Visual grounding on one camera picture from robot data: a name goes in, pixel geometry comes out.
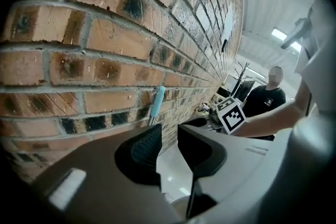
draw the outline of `black t-shirt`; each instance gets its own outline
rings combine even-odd
[[[286,95],[282,89],[267,91],[266,86],[258,86],[248,95],[243,112],[246,117],[252,117],[271,111],[285,102]]]

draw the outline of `ceiling light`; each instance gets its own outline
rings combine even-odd
[[[281,39],[282,41],[284,41],[287,37],[287,35],[284,32],[281,32],[280,30],[274,28],[272,35]]]
[[[254,70],[252,70],[252,69],[250,69],[250,68],[248,68],[248,67],[247,67],[246,69],[248,69],[248,70],[250,70],[251,72],[253,72],[254,74],[257,74],[258,76],[261,76],[262,78],[266,79],[266,77],[264,77],[262,74],[259,74],[258,72],[254,71]]]
[[[298,52],[301,51],[301,45],[298,44],[296,41],[291,45],[295,50],[297,50]]]
[[[180,188],[180,191],[185,195],[190,195],[190,192],[185,188]]]

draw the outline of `brick wall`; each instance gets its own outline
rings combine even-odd
[[[30,181],[88,141],[145,126],[160,85],[168,148],[223,82],[241,24],[242,0],[16,0],[0,38],[8,159]]]

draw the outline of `person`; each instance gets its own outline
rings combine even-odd
[[[253,117],[271,111],[286,102],[285,92],[279,87],[284,72],[274,66],[269,70],[267,85],[253,89],[243,104],[246,117]]]
[[[335,112],[336,100],[333,92],[336,86],[327,75],[336,71],[333,58],[336,40],[335,10],[329,0],[314,0],[308,19],[311,30],[302,41],[295,69],[302,77],[295,98],[272,111],[248,118],[234,135],[267,136],[293,127],[299,119],[309,115],[314,101],[319,111]]]

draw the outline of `floor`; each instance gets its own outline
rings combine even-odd
[[[161,192],[172,203],[190,195],[192,172],[185,162],[177,142],[162,153],[156,161],[156,172],[161,175]]]

